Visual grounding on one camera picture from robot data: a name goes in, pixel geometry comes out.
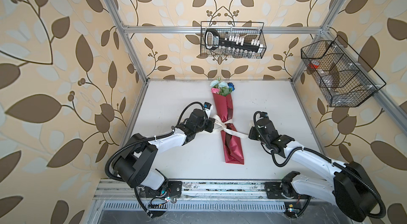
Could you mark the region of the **cream ribbon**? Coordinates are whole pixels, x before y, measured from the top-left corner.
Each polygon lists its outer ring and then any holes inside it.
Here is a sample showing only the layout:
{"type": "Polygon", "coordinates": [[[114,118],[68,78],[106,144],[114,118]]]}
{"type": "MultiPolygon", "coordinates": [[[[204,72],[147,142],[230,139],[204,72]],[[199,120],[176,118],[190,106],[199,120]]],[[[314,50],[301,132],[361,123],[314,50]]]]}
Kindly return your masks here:
{"type": "Polygon", "coordinates": [[[223,131],[223,132],[225,132],[225,133],[227,133],[229,135],[236,136],[238,138],[248,138],[249,137],[249,135],[247,135],[247,134],[240,133],[238,131],[235,131],[233,129],[229,129],[227,127],[228,125],[229,126],[232,125],[232,121],[233,121],[232,119],[228,120],[226,122],[223,122],[218,115],[214,115],[213,118],[215,119],[215,125],[214,125],[214,128],[213,128],[213,132],[221,132],[221,131],[223,131]]]}

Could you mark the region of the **dark red wrapping paper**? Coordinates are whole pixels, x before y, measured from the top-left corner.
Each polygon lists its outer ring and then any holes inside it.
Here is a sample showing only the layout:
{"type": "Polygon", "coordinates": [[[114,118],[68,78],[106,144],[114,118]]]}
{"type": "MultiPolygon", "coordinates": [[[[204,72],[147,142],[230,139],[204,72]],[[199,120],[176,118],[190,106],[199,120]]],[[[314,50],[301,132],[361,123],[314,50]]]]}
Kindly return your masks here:
{"type": "Polygon", "coordinates": [[[244,135],[237,132],[233,125],[233,100],[232,95],[222,96],[213,93],[217,116],[215,121],[218,122],[221,129],[223,151],[225,162],[228,164],[244,165],[244,155],[241,144],[241,137],[244,135]]]}

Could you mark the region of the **pink fake rose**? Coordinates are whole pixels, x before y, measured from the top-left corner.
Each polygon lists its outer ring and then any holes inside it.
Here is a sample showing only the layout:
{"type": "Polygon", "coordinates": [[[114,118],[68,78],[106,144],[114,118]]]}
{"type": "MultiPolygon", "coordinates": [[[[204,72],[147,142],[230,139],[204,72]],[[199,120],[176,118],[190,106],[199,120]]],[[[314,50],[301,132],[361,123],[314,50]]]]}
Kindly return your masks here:
{"type": "Polygon", "coordinates": [[[211,88],[211,92],[213,94],[219,94],[220,93],[220,89],[219,88],[211,88]]]}

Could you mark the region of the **light blue fake rose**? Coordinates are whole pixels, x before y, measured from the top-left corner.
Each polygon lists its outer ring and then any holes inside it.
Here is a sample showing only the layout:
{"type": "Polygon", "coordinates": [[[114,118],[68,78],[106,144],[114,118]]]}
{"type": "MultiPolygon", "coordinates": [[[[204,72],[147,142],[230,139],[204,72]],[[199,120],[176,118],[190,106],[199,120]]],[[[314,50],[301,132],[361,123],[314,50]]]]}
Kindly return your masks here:
{"type": "Polygon", "coordinates": [[[225,81],[221,81],[220,78],[217,78],[216,80],[212,81],[210,83],[210,88],[219,88],[220,89],[219,95],[221,96],[228,96],[229,94],[232,93],[232,91],[228,87],[228,83],[225,81]]]}

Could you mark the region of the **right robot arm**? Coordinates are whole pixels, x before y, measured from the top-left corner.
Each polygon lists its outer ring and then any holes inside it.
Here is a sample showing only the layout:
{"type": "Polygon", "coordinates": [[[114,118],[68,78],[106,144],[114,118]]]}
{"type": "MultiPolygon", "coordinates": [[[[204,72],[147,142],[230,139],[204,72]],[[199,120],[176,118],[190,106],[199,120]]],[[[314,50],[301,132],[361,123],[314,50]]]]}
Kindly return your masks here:
{"type": "Polygon", "coordinates": [[[266,112],[254,113],[249,139],[261,143],[276,167],[285,167],[292,160],[319,175],[319,178],[310,178],[297,171],[290,172],[282,179],[285,197],[307,195],[321,199],[357,222],[367,217],[382,219],[386,216],[381,195],[359,163],[332,159],[290,136],[279,134],[266,112]]]}

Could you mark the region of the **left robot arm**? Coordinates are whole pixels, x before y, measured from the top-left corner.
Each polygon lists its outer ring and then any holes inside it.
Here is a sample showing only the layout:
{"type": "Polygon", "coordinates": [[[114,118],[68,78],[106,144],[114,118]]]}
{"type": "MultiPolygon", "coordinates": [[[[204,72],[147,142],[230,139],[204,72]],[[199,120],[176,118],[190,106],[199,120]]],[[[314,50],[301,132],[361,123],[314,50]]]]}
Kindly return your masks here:
{"type": "Polygon", "coordinates": [[[194,109],[183,122],[178,120],[167,134],[144,137],[134,134],[125,146],[117,150],[106,162],[105,174],[108,178],[125,182],[135,192],[137,202],[150,218],[161,216],[164,212],[157,211],[160,204],[152,201],[145,205],[138,188],[147,188],[152,199],[163,200],[164,204],[181,194],[181,182],[169,182],[168,178],[152,165],[155,157],[169,149],[180,147],[194,140],[200,132],[212,132],[215,119],[210,117],[211,106],[205,103],[201,108],[194,109]]]}

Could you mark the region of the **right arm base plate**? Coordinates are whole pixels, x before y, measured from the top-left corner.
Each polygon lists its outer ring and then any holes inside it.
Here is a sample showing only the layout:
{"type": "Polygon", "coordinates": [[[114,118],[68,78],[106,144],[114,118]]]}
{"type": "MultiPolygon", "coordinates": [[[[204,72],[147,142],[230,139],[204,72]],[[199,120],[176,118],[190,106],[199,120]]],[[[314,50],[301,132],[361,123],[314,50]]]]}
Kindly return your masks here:
{"type": "Polygon", "coordinates": [[[265,191],[268,199],[306,200],[309,198],[308,195],[298,194],[291,185],[281,181],[266,182],[265,191]]]}

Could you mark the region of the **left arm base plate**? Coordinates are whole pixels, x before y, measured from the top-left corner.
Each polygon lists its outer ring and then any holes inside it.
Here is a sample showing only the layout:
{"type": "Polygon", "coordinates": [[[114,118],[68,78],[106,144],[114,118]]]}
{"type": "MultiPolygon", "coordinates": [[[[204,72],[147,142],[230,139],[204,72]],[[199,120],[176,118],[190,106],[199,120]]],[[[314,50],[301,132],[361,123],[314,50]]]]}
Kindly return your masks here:
{"type": "Polygon", "coordinates": [[[142,198],[178,198],[182,194],[181,181],[165,180],[157,190],[149,187],[139,189],[139,194],[142,198]]]}

